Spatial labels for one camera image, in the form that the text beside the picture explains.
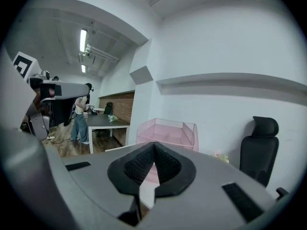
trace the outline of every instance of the black office chair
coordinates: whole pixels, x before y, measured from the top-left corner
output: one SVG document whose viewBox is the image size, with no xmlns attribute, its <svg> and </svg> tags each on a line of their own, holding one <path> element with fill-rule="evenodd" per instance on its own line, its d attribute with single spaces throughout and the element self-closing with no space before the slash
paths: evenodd
<svg viewBox="0 0 307 230">
<path fill-rule="evenodd" d="M 112 102 L 108 102 L 105 107 L 104 114 L 111 114 L 112 111 Z"/>
<path fill-rule="evenodd" d="M 255 127 L 251 136 L 241 143 L 240 170 L 265 187 L 268 185 L 273 170 L 279 140 L 275 137 L 279 127 L 276 120 L 270 117 L 254 116 Z M 280 197 L 287 191 L 278 188 Z"/>
<path fill-rule="evenodd" d="M 106 104 L 106 107 L 105 107 L 105 110 L 104 110 L 104 114 L 111 114 L 111 112 L 112 112 L 112 102 L 108 102 Z M 101 131 L 102 131 L 101 129 L 98 130 L 97 137 L 99 137 L 99 134 L 100 134 Z"/>
</svg>

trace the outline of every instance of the black slot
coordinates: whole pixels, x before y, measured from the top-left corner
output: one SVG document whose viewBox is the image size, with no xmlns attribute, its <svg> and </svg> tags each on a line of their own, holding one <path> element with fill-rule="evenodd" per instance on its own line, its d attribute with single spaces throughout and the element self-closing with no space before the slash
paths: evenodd
<svg viewBox="0 0 307 230">
<path fill-rule="evenodd" d="M 224 185 L 222 188 L 247 222 L 263 213 L 263 210 L 236 183 Z"/>
<path fill-rule="evenodd" d="M 65 165 L 65 167 L 68 171 L 73 171 L 73 170 L 81 169 L 81 168 L 84 168 L 90 165 L 91 164 L 89 162 L 80 162 L 80 163 L 73 163 L 73 164 Z"/>
</svg>

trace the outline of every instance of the fluorescent light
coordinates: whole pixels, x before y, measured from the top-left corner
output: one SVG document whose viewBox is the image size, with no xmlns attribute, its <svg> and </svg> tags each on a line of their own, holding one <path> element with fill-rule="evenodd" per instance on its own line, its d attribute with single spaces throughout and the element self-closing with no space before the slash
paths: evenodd
<svg viewBox="0 0 307 230">
<path fill-rule="evenodd" d="M 85 41 L 86 41 L 86 33 L 87 31 L 82 29 L 80 34 L 80 51 L 85 51 Z"/>
<path fill-rule="evenodd" d="M 85 73 L 85 65 L 81 65 L 81 67 L 82 67 L 82 72 Z"/>
</svg>

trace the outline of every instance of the black mesh pad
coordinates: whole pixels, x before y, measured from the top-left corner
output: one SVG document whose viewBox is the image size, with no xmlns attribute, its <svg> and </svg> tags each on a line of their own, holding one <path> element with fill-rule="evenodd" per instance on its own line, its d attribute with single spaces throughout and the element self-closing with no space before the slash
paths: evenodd
<svg viewBox="0 0 307 230">
<path fill-rule="evenodd" d="M 139 187 L 153 163 L 157 167 L 160 182 L 160 186 L 155 189 L 155 198 L 180 194 L 193 182 L 196 175 L 196 168 L 191 160 L 159 142 L 147 143 L 113 161 L 107 174 L 119 192 L 138 196 Z"/>
</svg>

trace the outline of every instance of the pink transparent box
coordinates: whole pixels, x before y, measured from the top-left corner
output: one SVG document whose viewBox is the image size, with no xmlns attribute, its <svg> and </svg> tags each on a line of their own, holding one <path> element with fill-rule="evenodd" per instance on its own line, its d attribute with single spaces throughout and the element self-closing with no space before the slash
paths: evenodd
<svg viewBox="0 0 307 230">
<path fill-rule="evenodd" d="M 165 142 L 198 151 L 197 126 L 191 123 L 154 118 L 140 124 L 137 132 L 136 144 L 150 141 Z M 153 165 L 145 180 L 159 183 L 155 165 Z"/>
</svg>

